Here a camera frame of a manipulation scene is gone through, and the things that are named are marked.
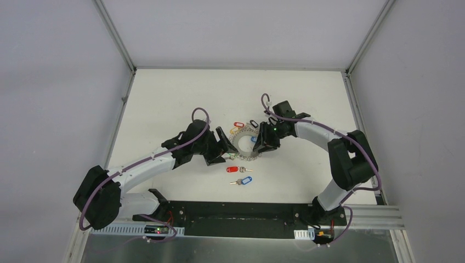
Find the metal disc keyring holder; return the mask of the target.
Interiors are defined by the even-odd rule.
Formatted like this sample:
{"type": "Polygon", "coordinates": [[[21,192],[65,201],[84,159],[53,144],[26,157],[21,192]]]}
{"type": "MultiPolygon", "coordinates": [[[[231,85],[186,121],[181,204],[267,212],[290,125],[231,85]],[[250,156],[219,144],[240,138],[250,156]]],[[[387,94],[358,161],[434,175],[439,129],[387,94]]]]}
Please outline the metal disc keyring holder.
{"type": "Polygon", "coordinates": [[[234,122],[233,128],[230,130],[229,140],[238,149],[238,154],[228,153],[226,159],[243,161],[253,161],[261,157],[261,153],[253,151],[255,142],[251,141],[251,137],[257,137],[259,126],[255,121],[250,122],[234,122]]]}

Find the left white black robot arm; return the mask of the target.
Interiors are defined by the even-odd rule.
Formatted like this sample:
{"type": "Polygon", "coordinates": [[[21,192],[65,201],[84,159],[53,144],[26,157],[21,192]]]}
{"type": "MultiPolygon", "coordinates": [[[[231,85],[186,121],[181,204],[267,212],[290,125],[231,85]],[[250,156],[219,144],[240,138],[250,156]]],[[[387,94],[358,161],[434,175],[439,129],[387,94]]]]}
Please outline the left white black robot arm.
{"type": "Polygon", "coordinates": [[[149,193],[132,193],[131,189],[187,164],[194,155],[202,156],[207,165],[214,165],[224,163],[226,153],[238,153],[238,149],[222,128],[211,131],[207,122],[196,119],[185,131],[137,161],[111,169],[100,165],[90,168],[73,197],[74,205],[81,212],[80,229],[99,230],[117,218],[134,215],[162,221],[167,215],[166,205],[149,193]]]}

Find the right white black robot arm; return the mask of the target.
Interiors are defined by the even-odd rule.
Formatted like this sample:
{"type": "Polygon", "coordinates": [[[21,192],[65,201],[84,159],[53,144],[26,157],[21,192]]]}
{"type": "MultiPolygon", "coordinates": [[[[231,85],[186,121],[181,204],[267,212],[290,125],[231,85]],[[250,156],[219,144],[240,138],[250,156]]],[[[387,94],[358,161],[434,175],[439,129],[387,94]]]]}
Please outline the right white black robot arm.
{"type": "Polygon", "coordinates": [[[309,223],[326,224],[340,214],[341,204],[353,192],[364,191],[364,183],[372,177],[379,177],[378,165],[362,131],[346,134],[336,131],[315,121],[307,113],[297,114],[287,100],[274,106],[264,102],[263,106],[270,118],[259,125],[254,152],[277,150],[282,139],[293,136],[312,142],[328,153],[332,179],[313,199],[309,223]]]}

